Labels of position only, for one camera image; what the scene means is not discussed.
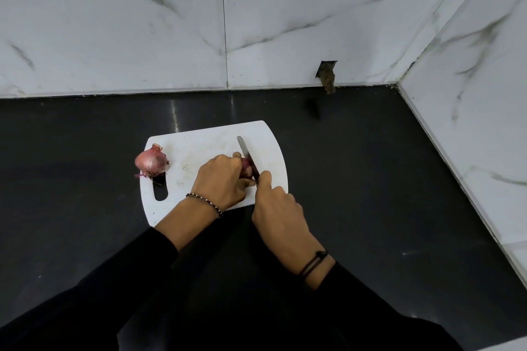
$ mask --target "cutting board handle hole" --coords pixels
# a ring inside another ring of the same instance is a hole
[[[166,174],[157,175],[152,181],[152,186],[154,187],[154,197],[157,201],[163,201],[168,197]]]

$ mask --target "person's left hand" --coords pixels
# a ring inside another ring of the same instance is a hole
[[[210,200],[225,211],[245,199],[245,189],[256,185],[251,168],[242,169],[241,154],[235,152],[232,158],[217,155],[202,165],[191,193]]]

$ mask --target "sleeve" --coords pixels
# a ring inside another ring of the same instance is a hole
[[[118,331],[168,277],[177,256],[174,245],[149,228],[77,286],[0,328],[0,348],[71,345],[74,349],[93,342],[117,349]]]
[[[399,314],[338,262],[315,291],[314,300],[350,348],[462,350],[442,326]]]

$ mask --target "black countertop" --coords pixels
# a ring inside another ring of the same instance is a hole
[[[467,350],[527,335],[527,291],[390,87],[2,100],[0,117],[0,325],[148,227],[133,161],[149,136],[264,120],[311,231],[394,308],[442,324]],[[254,258],[251,211],[189,247],[122,330],[122,349],[155,343],[176,305],[217,319],[232,305],[240,319],[262,308],[290,325],[294,308]]]

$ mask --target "wall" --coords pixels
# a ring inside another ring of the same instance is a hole
[[[467,0],[400,87],[527,279],[527,0]]]
[[[0,97],[393,83],[463,1],[0,0]]]

